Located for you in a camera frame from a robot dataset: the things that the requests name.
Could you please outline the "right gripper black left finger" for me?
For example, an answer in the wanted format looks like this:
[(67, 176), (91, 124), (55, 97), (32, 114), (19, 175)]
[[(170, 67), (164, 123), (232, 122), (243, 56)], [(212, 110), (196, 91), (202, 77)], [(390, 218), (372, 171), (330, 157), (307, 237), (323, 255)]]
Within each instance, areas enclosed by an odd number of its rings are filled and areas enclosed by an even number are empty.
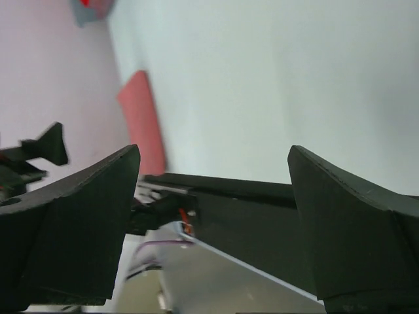
[(111, 299), (139, 174), (128, 145), (1, 204), (1, 309)]

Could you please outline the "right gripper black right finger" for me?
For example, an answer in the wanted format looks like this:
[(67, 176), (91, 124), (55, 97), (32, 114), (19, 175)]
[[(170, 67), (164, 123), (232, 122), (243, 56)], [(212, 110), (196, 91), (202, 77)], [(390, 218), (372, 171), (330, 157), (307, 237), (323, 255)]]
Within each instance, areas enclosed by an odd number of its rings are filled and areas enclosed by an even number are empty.
[(328, 313), (418, 312), (418, 198), (308, 149), (287, 163), (317, 297)]

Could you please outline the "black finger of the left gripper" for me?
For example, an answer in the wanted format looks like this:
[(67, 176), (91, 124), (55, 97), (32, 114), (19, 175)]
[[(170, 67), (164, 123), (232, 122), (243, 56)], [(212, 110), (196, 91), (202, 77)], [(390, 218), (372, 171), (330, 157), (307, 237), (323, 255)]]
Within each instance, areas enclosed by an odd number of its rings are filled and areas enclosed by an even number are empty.
[(68, 155), (64, 143), (64, 126), (55, 122), (36, 139), (20, 141), (26, 160), (45, 159), (56, 166), (68, 164)]

